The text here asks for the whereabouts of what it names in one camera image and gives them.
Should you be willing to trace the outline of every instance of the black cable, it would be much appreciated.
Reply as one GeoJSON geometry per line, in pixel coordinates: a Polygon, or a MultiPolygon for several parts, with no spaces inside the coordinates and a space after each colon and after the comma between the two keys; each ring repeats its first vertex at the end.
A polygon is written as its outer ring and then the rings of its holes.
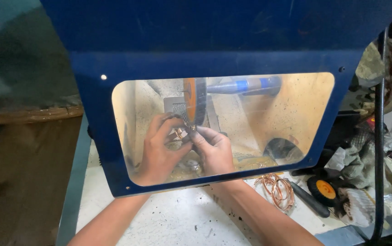
{"type": "MultiPolygon", "coordinates": [[[[387,60],[387,38],[389,28],[380,33],[379,51],[386,68],[387,60]]],[[[383,150],[383,109],[384,109],[384,90],[385,77],[381,83],[375,87],[375,225],[374,232],[369,243],[378,242],[383,232],[384,222],[384,187],[383,187],[383,169],[384,169],[384,150],[383,150]]]]}

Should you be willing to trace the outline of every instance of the black handle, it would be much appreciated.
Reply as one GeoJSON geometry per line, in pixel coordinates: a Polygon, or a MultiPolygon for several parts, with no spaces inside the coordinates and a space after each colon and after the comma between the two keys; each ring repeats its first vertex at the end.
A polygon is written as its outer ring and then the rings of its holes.
{"type": "Polygon", "coordinates": [[[317,215],[322,218],[328,218],[330,216],[330,210],[324,205],[320,204],[316,199],[307,193],[303,188],[299,187],[294,182],[290,181],[293,192],[317,215]]]}

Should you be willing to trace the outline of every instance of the orange buffing wheel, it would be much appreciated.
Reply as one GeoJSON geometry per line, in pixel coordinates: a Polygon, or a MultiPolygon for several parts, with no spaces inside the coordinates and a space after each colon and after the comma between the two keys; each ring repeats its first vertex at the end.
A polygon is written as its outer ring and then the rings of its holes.
{"type": "Polygon", "coordinates": [[[336,204],[336,192],[334,188],[324,180],[311,177],[307,180],[307,186],[314,198],[327,207],[334,207],[336,204]]]}
{"type": "Polygon", "coordinates": [[[206,114],[206,81],[205,78],[185,78],[184,98],[187,108],[184,121],[189,126],[200,126],[206,114]]]}

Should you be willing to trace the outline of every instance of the jewelry piece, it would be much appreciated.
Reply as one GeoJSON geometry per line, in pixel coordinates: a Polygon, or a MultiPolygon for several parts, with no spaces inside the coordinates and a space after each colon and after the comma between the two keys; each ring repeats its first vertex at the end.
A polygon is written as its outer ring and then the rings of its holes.
{"type": "Polygon", "coordinates": [[[261,178],[258,178],[254,182],[254,189],[255,189],[255,185],[258,182],[261,182],[266,192],[269,193],[270,197],[272,198],[274,205],[278,209],[287,212],[292,208],[293,204],[295,203],[295,196],[293,194],[293,189],[291,185],[286,179],[282,179],[280,176],[276,175],[275,173],[269,173],[261,176],[261,178]],[[282,184],[286,190],[286,197],[283,197],[280,184],[282,184]],[[285,200],[288,200],[288,203],[285,206],[285,208],[282,208],[281,203],[285,200]]]}

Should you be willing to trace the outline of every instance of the workbench surface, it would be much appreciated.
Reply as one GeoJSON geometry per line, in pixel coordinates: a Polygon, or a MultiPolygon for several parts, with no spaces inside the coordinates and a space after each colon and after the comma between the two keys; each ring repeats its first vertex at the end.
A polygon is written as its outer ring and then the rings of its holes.
{"type": "MultiPolygon", "coordinates": [[[[281,176],[297,180],[297,177],[292,178],[286,172],[281,176]]],[[[255,179],[246,180],[251,186],[254,181],[255,179]]],[[[305,182],[300,181],[298,185],[308,190],[305,182]]],[[[266,196],[261,186],[257,186],[257,192],[266,196]]],[[[92,141],[76,232],[113,199],[92,141]]],[[[314,235],[345,226],[333,214],[329,218],[316,216],[297,197],[294,207],[287,215],[314,235]]],[[[256,234],[241,220],[240,215],[222,204],[212,193],[210,186],[156,193],[150,197],[118,245],[153,244],[260,245],[256,234]]]]}

